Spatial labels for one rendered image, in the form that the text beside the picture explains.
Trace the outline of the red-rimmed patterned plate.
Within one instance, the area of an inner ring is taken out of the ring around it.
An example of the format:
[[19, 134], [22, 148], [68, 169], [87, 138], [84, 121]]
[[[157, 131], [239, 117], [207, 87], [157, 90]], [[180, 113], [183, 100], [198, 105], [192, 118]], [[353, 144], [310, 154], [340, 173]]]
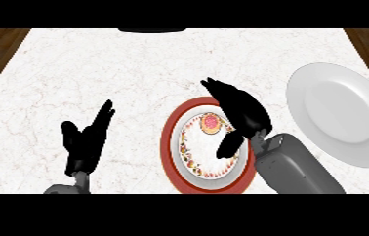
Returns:
[[[220, 130], [214, 135], [201, 129], [201, 117], [214, 113]], [[254, 152], [250, 141], [230, 158], [216, 158], [227, 133], [235, 130], [211, 97], [188, 100], [174, 109], [161, 131], [160, 156], [167, 177], [182, 193], [242, 193], [255, 176]]]

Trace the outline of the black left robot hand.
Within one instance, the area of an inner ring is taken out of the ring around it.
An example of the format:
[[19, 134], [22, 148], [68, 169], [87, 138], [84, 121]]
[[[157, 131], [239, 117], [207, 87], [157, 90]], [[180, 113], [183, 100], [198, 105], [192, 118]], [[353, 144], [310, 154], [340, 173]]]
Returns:
[[62, 122], [64, 147], [69, 153], [65, 169], [67, 176], [71, 176], [77, 172], [90, 174], [95, 171], [114, 113], [112, 101], [108, 100], [92, 124], [81, 131], [71, 121]]

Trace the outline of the black rounded object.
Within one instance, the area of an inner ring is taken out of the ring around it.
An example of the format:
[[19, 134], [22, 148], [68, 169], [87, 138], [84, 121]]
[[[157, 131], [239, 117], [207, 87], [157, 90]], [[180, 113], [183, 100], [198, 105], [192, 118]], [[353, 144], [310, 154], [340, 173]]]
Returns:
[[118, 28], [123, 32], [130, 33], [171, 33], [171, 32], [182, 32], [186, 28]]

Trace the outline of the pink frosted cupcake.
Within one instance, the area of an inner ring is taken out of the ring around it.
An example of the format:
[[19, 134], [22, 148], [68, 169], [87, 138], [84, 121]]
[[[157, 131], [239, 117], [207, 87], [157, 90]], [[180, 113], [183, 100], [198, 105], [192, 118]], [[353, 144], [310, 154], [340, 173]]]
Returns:
[[220, 130], [220, 118], [214, 113], [205, 113], [201, 117], [201, 129], [205, 134], [214, 135]]

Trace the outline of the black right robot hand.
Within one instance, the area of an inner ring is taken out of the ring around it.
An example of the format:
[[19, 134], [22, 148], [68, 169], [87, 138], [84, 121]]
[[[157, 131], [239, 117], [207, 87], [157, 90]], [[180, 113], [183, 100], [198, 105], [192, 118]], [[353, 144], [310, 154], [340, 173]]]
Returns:
[[266, 135], [273, 130], [269, 112], [255, 98], [233, 85], [229, 85], [213, 78], [201, 81], [219, 102], [219, 107], [235, 130], [226, 134], [217, 148], [216, 158], [230, 158], [244, 139], [251, 140], [254, 153], [263, 152], [266, 147]]

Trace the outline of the plain white plate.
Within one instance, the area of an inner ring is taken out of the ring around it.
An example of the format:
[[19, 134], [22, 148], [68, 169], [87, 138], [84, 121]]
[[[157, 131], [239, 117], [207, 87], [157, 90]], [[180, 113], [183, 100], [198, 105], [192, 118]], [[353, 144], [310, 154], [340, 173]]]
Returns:
[[340, 65], [310, 63], [292, 73], [285, 95], [306, 137], [345, 164], [369, 168], [369, 80]]

